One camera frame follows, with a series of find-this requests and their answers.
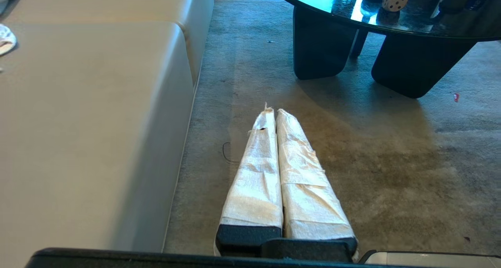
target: table leg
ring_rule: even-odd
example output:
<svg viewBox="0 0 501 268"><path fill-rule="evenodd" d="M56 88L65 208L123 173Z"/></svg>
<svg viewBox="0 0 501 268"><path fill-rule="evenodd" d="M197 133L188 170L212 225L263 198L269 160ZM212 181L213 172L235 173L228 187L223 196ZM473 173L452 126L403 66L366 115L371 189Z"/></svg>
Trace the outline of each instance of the table leg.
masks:
<svg viewBox="0 0 501 268"><path fill-rule="evenodd" d="M350 57L357 58L358 56L360 56L368 33L368 31L365 31L363 29L357 30L357 36L355 38L355 42L353 43L353 49L351 49Z"/></svg>
<svg viewBox="0 0 501 268"><path fill-rule="evenodd" d="M340 73L357 30L301 7L294 7L293 21L296 76L315 79Z"/></svg>
<svg viewBox="0 0 501 268"><path fill-rule="evenodd" d="M424 96L476 41L391 35L384 40L372 78L406 97Z"/></svg>

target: wire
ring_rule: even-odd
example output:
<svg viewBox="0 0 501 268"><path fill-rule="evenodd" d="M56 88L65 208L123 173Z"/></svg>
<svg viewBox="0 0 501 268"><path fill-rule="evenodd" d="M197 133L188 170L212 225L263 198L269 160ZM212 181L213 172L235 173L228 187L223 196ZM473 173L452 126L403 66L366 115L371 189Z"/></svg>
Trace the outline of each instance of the wire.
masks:
<svg viewBox="0 0 501 268"><path fill-rule="evenodd" d="M240 161L233 161L233 160L230 160L230 159L228 159L228 158L226 157L226 154L224 154L224 145L226 145L226 144L230 144L230 143L229 143L229 142L226 142L226 143L224 143L224 144L222 145L222 156L223 156L223 157L224 157L227 161L229 161L229 162L236 162L236 163L239 163Z"/></svg>

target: beige sofa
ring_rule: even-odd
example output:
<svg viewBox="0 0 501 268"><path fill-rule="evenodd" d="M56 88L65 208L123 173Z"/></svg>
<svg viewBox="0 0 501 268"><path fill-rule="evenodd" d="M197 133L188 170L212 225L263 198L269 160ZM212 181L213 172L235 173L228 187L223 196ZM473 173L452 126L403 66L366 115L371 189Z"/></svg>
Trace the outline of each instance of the beige sofa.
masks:
<svg viewBox="0 0 501 268"><path fill-rule="evenodd" d="M14 0L0 16L0 259L161 252L213 0Z"/></svg>

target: carpet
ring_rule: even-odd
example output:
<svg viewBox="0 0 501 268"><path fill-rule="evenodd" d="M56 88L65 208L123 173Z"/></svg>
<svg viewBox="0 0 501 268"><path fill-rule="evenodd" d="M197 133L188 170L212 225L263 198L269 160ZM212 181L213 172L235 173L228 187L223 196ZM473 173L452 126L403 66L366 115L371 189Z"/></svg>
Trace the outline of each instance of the carpet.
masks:
<svg viewBox="0 0 501 268"><path fill-rule="evenodd" d="M361 254L499 254L501 43L478 43L413 100L372 80L384 39L377 34L336 77L297 80L292 9L284 1L215 1L165 252L213 254L238 169L223 144L231 142L224 154L239 161L267 102L301 122Z"/></svg>

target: glass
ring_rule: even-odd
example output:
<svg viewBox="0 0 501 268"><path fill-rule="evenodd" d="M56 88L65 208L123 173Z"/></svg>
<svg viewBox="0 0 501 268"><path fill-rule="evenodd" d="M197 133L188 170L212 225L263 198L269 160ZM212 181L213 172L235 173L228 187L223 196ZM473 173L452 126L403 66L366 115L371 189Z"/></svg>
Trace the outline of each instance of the glass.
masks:
<svg viewBox="0 0 501 268"><path fill-rule="evenodd" d="M396 13L381 8L382 0L286 0L379 33L501 39L501 0L409 0Z"/></svg>

